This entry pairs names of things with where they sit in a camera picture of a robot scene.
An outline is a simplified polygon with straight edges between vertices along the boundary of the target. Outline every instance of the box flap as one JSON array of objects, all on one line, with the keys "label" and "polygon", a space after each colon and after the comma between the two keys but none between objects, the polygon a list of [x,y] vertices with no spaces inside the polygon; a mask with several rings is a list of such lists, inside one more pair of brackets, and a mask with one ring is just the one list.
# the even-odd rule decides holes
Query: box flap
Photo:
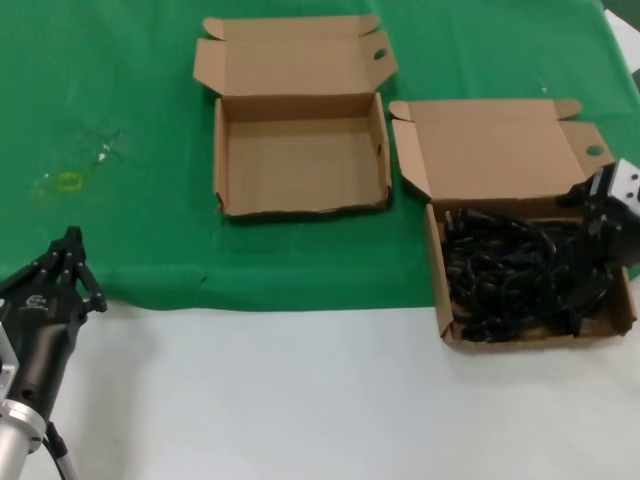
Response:
[{"label": "box flap", "polygon": [[433,202],[566,193],[613,161],[575,100],[392,102],[403,176]]},{"label": "box flap", "polygon": [[204,27],[194,77],[222,95],[373,92],[397,70],[376,15],[221,20]]}]

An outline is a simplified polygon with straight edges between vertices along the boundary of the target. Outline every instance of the black cable wire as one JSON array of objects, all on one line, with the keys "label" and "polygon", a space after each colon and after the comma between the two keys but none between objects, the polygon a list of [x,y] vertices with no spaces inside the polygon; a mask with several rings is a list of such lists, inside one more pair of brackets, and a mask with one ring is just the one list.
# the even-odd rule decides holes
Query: black cable wire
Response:
[{"label": "black cable wire", "polygon": [[606,267],[585,268],[574,222],[461,210],[447,212],[445,236],[454,319],[467,340],[510,341],[542,325],[577,336],[611,283]]},{"label": "black cable wire", "polygon": [[53,460],[53,464],[56,466],[56,470],[58,470],[58,474],[60,475],[60,478],[62,480],[67,480],[65,478],[65,476],[64,476],[64,473],[60,469],[60,466],[58,465],[58,461],[56,459],[56,456],[54,455],[53,451],[51,450],[51,444],[49,443],[49,440],[47,438],[42,439],[42,445],[44,446],[44,448],[47,449],[47,452],[49,452],[49,455],[51,455],[51,460]]}]

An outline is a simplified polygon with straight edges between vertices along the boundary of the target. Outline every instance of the power cord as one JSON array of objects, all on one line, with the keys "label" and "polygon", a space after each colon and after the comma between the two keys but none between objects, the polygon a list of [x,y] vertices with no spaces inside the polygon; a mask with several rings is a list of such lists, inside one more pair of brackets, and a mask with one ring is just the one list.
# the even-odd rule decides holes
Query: power cord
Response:
[{"label": "power cord", "polygon": [[49,422],[47,425],[46,436],[42,440],[42,445],[44,445],[44,448],[46,448],[49,455],[51,455],[53,463],[56,465],[56,469],[60,474],[60,478],[62,480],[75,480],[74,477],[76,475],[73,468],[69,468],[70,465],[67,465],[69,461],[69,450],[64,440],[62,440],[62,437],[58,434],[58,430],[56,430],[53,422]]},{"label": "power cord", "polygon": [[580,228],[571,221],[447,212],[442,251],[463,338],[506,342],[539,326],[578,336],[612,280],[604,265],[585,268]]}]

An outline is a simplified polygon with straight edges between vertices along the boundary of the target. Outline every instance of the green tablecloth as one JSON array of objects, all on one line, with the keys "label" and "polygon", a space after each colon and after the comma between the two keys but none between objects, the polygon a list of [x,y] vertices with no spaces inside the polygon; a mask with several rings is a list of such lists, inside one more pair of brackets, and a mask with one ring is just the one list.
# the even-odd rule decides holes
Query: green tablecloth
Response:
[{"label": "green tablecloth", "polygon": [[107,293],[149,308],[432,303],[423,201],[324,222],[232,225],[212,194],[213,106],[192,78],[207,16],[377,12],[394,99],[579,99],[640,159],[640,101],[592,0],[5,0],[0,277],[69,224]]}]

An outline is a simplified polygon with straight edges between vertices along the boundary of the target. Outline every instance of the cardboard box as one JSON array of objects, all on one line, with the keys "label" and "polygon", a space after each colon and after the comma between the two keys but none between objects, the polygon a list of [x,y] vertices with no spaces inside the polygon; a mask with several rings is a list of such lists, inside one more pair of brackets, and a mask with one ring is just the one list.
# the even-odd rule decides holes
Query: cardboard box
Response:
[{"label": "cardboard box", "polygon": [[397,70],[378,17],[204,21],[194,76],[216,101],[214,190],[226,215],[385,208],[376,88]]},{"label": "cardboard box", "polygon": [[626,269],[614,272],[605,308],[585,319],[582,335],[554,336],[545,328],[517,342],[462,339],[453,321],[441,242],[448,210],[479,208],[529,219],[575,218],[555,197],[613,161],[593,124],[572,121],[574,100],[451,100],[392,102],[393,131],[403,176],[431,198],[426,240],[443,340],[469,349],[570,346],[624,335],[636,319]]}]

